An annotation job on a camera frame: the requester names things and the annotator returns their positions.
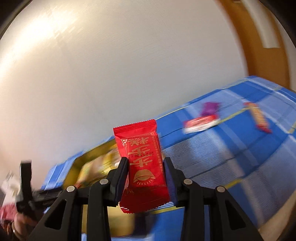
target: white wall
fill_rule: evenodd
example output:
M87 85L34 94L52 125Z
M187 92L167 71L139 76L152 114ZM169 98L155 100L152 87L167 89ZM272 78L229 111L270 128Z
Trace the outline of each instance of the white wall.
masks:
M0 148L39 187L112 128L247 75L215 0L33 0L0 41Z
M279 27L281 37L284 41L284 46L286 49L286 55L289 65L289 74L290 74L290 88L296 91L296 48L290 39L289 35L285 31L284 27L278 21L278 19L274 16L276 23Z

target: red and white wrapper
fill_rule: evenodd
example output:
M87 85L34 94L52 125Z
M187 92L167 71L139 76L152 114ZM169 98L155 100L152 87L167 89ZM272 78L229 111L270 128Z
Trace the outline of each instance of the red and white wrapper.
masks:
M244 105L249 108L252 117L256 122L257 128L266 133L272 133L271 129L269 128L269 123L267 122L259 106L252 102L245 102Z
M186 121L184 123L184 133L193 133L204 131L217 124L219 124L220 119L218 115L206 115L193 120Z

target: metal rivet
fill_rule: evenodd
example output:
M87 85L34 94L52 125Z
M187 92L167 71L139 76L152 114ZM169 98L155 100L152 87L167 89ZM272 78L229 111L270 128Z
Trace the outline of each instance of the metal rivet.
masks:
M184 183L185 183L186 185L191 185L191 184L192 184L192 180L190 180L190 179L185 179L185 180L184 180Z
M67 187L67 192L73 192L75 190L75 187L74 186L69 186Z
M218 192L225 192L225 187L218 186L218 187L217 187L217 191L218 191Z
M106 178L103 178L103 179L100 180L100 183L101 183L102 185L107 184L108 182L109 182L109 181L108 181L108 179L106 179Z

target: finger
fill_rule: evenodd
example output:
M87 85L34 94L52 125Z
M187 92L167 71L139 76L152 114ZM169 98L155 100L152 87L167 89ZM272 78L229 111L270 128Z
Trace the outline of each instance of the finger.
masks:
M6 233L7 233L7 234L10 233L10 224L8 224L7 227L6 227Z
M22 215L20 213L17 213L15 215L15 219L14 219L14 227L15 230L21 234L21 235L26 235L27 230L26 230L26 225L23 223L23 218Z
M28 224L30 226L35 227L37 225L37 221L34 221L30 217L22 214L22 213L17 213L15 215L15 222L23 223L23 224Z

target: candy wrapper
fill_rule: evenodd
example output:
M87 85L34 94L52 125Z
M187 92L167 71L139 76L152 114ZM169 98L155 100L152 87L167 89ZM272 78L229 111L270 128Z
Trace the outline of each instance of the candy wrapper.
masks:
M117 146L112 146L107 154L101 155L83 165L75 186L77 188L87 187L107 176L110 170L117 168L120 159Z
M202 109L202 116L214 115L219 109L220 103L205 102Z
M128 178L119 203L124 213L145 212L170 201L156 121L113 129L121 157L129 160Z
M244 103L247 106L256 122L256 126L259 130L264 131L266 133L272 133L271 129L269 128L269 124L265 119L265 116L259 106L252 102Z
M204 131L219 124L219 122L220 119L218 115L202 116L193 120L186 121L184 123L183 131L185 134Z

